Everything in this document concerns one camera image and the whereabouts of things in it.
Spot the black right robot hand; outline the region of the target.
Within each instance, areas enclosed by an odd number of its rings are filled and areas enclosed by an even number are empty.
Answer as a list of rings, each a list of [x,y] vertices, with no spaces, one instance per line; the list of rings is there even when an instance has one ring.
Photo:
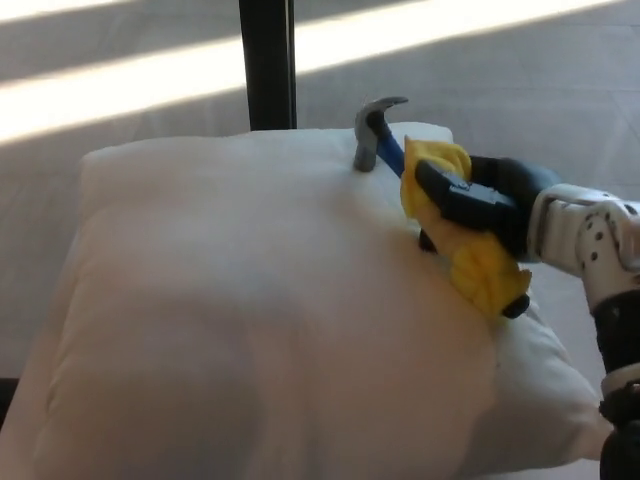
[[[534,203],[561,183],[551,169],[510,158],[473,156],[471,177],[418,162],[414,178],[440,216],[474,231],[491,232],[517,261],[531,263],[527,234]]]

